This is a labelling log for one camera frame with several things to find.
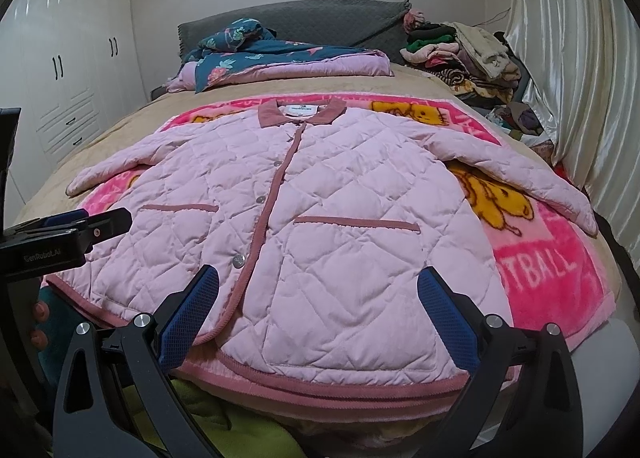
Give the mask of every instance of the blue floral quilt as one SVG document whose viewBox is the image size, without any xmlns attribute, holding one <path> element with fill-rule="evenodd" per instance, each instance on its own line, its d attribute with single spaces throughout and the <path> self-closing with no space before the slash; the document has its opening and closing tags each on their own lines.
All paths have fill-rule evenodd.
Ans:
<svg viewBox="0 0 640 458">
<path fill-rule="evenodd" d="M 280 41 L 255 19 L 238 19 L 224 30 L 204 38 L 182 63 L 197 61 L 196 93 L 219 85 L 229 75 L 270 64 L 308 63 L 345 54 L 366 52 L 364 48 L 318 46 Z"/>
</svg>

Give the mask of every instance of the gray headboard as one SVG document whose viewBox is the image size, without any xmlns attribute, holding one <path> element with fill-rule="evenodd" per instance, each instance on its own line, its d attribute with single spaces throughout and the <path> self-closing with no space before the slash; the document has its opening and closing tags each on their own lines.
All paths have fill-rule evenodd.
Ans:
<svg viewBox="0 0 640 458">
<path fill-rule="evenodd" d="M 393 62 L 404 64 L 402 18 L 410 8 L 409 0 L 301 0 L 241 8 L 181 24 L 180 57 L 236 19 L 254 18 L 275 30 L 278 39 L 382 50 Z"/>
</svg>

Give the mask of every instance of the jacket collar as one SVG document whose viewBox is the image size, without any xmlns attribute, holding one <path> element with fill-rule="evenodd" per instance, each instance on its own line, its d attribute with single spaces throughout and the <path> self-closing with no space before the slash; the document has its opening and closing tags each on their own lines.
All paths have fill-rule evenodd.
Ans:
<svg viewBox="0 0 640 458">
<path fill-rule="evenodd" d="M 283 114 L 278 106 L 286 106 L 287 104 L 297 104 L 296 102 L 271 101 L 264 102 L 258 106 L 258 120 L 261 128 L 270 126 L 280 126 L 287 122 L 307 122 L 308 124 L 326 125 L 331 124 L 336 118 L 345 112 L 347 104 L 341 99 L 331 98 L 327 101 L 300 102 L 300 104 L 311 104 L 314 106 L 324 106 L 312 117 L 288 117 Z"/>
</svg>

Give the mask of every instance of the drawer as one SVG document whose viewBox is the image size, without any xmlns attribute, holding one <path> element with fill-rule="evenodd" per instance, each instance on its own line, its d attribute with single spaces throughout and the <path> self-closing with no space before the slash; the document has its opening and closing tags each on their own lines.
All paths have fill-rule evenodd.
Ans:
<svg viewBox="0 0 640 458">
<path fill-rule="evenodd" d="M 59 164 L 69 153 L 87 145 L 98 135 L 100 135 L 100 124 L 97 117 L 92 117 L 69 133 L 49 151 L 52 162 Z"/>
<path fill-rule="evenodd" d="M 91 98 L 85 100 L 79 106 L 73 106 L 38 132 L 43 147 L 46 151 L 53 148 L 69 133 L 72 133 L 76 128 L 81 126 L 87 118 L 94 117 L 95 115 L 97 115 L 97 112 L 95 111 L 94 102 Z"/>
</svg>

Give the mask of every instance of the clothing label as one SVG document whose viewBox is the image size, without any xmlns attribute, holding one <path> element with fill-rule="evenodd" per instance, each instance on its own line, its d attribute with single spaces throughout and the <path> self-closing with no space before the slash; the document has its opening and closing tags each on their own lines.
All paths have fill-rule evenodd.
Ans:
<svg viewBox="0 0 640 458">
<path fill-rule="evenodd" d="M 312 117 L 318 112 L 318 106 L 311 106 L 309 104 L 296 104 L 292 106 L 285 106 L 284 113 L 289 117 Z"/>
</svg>

